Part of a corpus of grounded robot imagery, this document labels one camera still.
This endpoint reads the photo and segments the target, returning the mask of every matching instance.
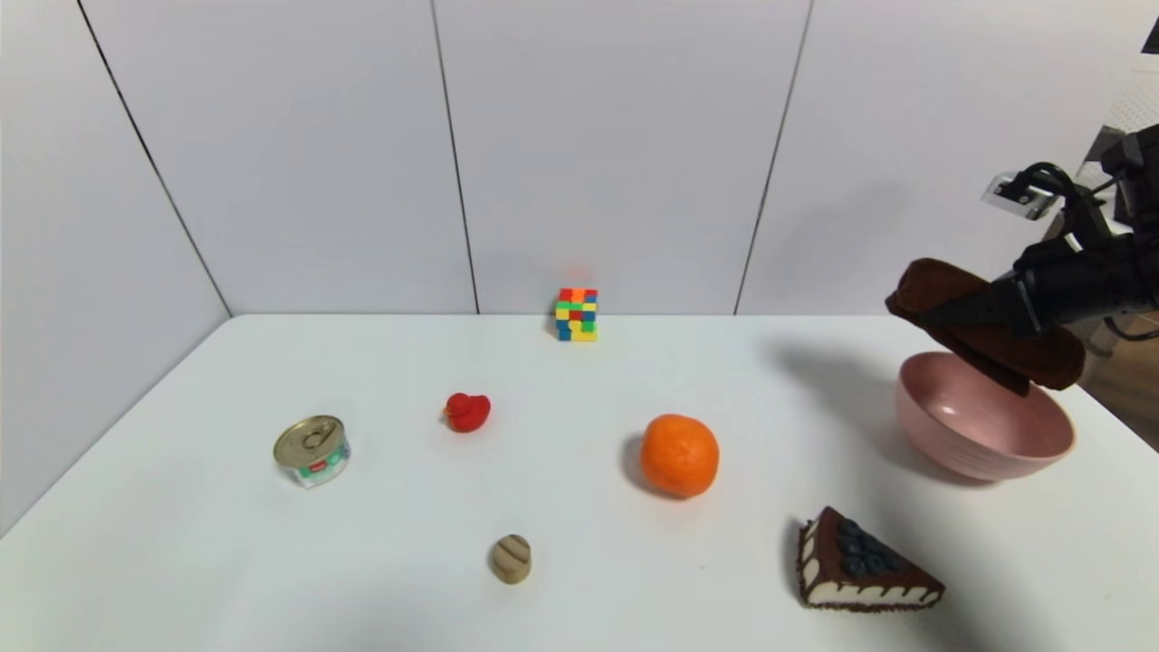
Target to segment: tin can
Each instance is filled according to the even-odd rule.
[[[350,460],[345,428],[334,417],[302,419],[278,438],[274,460],[298,485],[318,486],[341,474]]]

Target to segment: can label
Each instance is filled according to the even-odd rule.
[[[334,453],[306,467],[287,468],[286,471],[299,485],[309,489],[337,476],[350,460],[350,442],[343,440]]]

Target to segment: red rubber duck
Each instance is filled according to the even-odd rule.
[[[467,396],[465,394],[452,395],[446,400],[446,422],[451,430],[459,433],[471,433],[478,431],[487,416],[491,413],[491,401],[482,395]]]

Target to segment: wall panel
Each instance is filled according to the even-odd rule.
[[[71,0],[5,3],[0,533],[225,321]]]
[[[986,277],[1045,222],[993,175],[1078,169],[1159,6],[817,0],[739,310],[883,313],[916,257]]]
[[[483,312],[731,313],[808,0],[437,0]]]
[[[473,312],[428,0],[89,0],[245,312]]]

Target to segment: blueberry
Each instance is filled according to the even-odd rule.
[[[845,571],[846,576],[858,579],[866,574],[866,563],[860,557],[846,557],[841,561],[841,570]]]
[[[885,561],[881,558],[881,555],[867,555],[866,569],[870,576],[883,576],[887,572]]]
[[[837,549],[845,555],[861,555],[861,544],[851,536],[837,537]]]
[[[837,532],[841,533],[845,536],[858,536],[859,534],[861,534],[861,528],[858,526],[858,522],[854,521],[853,519],[846,519],[841,521],[840,525],[837,526]]]
[[[882,548],[881,542],[869,535],[858,537],[858,542],[861,543],[861,548],[863,548],[866,552],[876,552],[877,555],[881,555],[885,551],[885,549]]]

